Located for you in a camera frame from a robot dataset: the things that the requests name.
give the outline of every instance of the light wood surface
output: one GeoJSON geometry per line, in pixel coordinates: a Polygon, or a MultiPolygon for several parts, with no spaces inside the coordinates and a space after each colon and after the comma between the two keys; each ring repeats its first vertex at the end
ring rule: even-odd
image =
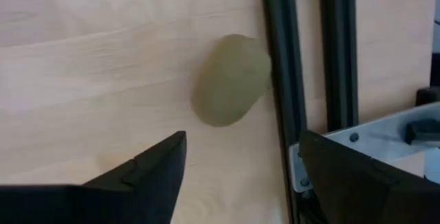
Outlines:
{"type": "MultiPolygon", "coordinates": [[[[309,127],[325,131],[318,0],[297,0],[309,127]]],[[[426,86],[435,0],[357,0],[362,120],[426,86]]],[[[228,128],[190,110],[215,41],[265,44],[261,0],[0,0],[0,183],[82,183],[176,130],[173,223],[286,223],[271,90],[228,128]]]]}

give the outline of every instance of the black plastic part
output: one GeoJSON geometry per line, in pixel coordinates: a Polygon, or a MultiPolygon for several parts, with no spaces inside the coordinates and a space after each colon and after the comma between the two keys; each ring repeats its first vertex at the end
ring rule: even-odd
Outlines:
{"type": "Polygon", "coordinates": [[[426,87],[417,91],[416,106],[436,101],[440,101],[440,87],[426,87]]]}
{"type": "Polygon", "coordinates": [[[355,126],[358,69],[355,0],[320,0],[327,97],[327,128],[355,126]]]}
{"type": "Polygon", "coordinates": [[[440,146],[440,122],[434,119],[411,122],[406,126],[405,142],[410,145],[429,142],[440,146]]]}
{"type": "Polygon", "coordinates": [[[185,157],[180,131],[83,186],[1,186],[0,223],[169,224],[185,157]]]}
{"type": "Polygon", "coordinates": [[[292,188],[289,146],[307,128],[304,103],[300,41],[295,0],[263,0],[267,37],[272,56],[274,95],[280,131],[281,155],[290,223],[299,223],[298,194],[292,188]]]}
{"type": "Polygon", "coordinates": [[[310,131],[301,134],[300,152],[328,223],[419,224],[439,218],[437,183],[310,131]]]}

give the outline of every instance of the brown fuzzy skin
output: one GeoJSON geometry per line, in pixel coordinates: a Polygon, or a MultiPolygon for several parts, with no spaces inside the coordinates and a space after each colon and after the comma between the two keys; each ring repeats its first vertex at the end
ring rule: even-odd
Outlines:
{"type": "Polygon", "coordinates": [[[253,38],[223,37],[203,65],[192,93],[192,108],[206,124],[239,121],[263,95],[272,69],[267,52],[253,38]]]}

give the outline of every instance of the wood grain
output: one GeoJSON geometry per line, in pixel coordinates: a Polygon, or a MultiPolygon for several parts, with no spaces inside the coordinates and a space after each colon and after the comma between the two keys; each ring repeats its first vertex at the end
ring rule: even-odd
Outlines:
{"type": "MultiPolygon", "coordinates": [[[[324,132],[318,0],[297,2],[309,128],[324,132]]],[[[362,120],[428,84],[434,2],[357,0],[362,120]]],[[[173,223],[286,223],[271,89],[228,128],[189,103],[214,43],[264,46],[263,24],[261,0],[0,0],[0,183],[82,183],[187,130],[173,223]]]]}

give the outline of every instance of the vertical frame bar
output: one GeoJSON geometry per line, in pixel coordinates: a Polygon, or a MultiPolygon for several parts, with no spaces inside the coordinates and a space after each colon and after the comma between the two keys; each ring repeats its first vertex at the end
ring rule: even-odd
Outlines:
{"type": "Polygon", "coordinates": [[[355,126],[358,69],[355,0],[320,0],[329,131],[355,126]]]}
{"type": "Polygon", "coordinates": [[[273,62],[274,95],[280,132],[280,147],[287,193],[289,222],[299,223],[297,199],[292,188],[289,147],[307,128],[303,73],[295,0],[263,0],[267,37],[273,62]]]}

